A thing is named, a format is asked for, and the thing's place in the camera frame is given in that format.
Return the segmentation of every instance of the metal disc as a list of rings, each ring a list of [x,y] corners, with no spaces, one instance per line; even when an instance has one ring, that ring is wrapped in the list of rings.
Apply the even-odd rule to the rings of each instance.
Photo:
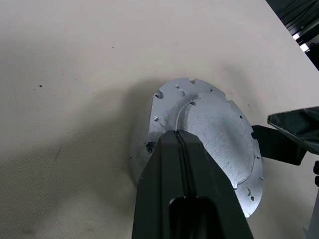
[[[263,166],[248,120],[211,84],[180,78],[164,84],[138,115],[130,166],[136,182],[159,137],[168,130],[195,134],[231,181],[246,217],[259,205]]]

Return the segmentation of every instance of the beige fabric surface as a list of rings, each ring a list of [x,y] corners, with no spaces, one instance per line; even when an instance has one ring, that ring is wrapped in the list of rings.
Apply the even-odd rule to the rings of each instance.
[[[319,103],[318,71],[264,0],[0,0],[0,238],[129,239],[136,109],[177,77],[251,124]],[[316,159],[265,159],[256,239],[304,238]]]

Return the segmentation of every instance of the aluminum part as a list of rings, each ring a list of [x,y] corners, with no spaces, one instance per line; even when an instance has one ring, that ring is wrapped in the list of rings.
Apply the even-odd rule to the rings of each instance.
[[[263,165],[253,129],[225,94],[202,80],[164,84],[141,109],[133,130],[129,162],[138,182],[159,137],[168,130],[195,134],[232,183],[246,217],[260,203]]]

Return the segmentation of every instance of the circular metal plate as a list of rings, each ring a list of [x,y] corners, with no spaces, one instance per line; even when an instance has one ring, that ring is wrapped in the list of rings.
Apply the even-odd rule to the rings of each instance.
[[[263,166],[257,140],[241,110],[211,84],[180,78],[164,84],[139,113],[131,142],[130,165],[138,179],[159,137],[168,130],[195,134],[228,176],[246,217],[263,193]]]

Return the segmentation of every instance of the white surface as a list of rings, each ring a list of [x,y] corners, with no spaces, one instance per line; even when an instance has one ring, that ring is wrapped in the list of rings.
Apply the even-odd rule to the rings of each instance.
[[[317,69],[263,0],[1,0],[0,238],[129,239],[135,109],[184,76],[251,124],[319,103]],[[304,237],[316,159],[265,160],[256,239]]]

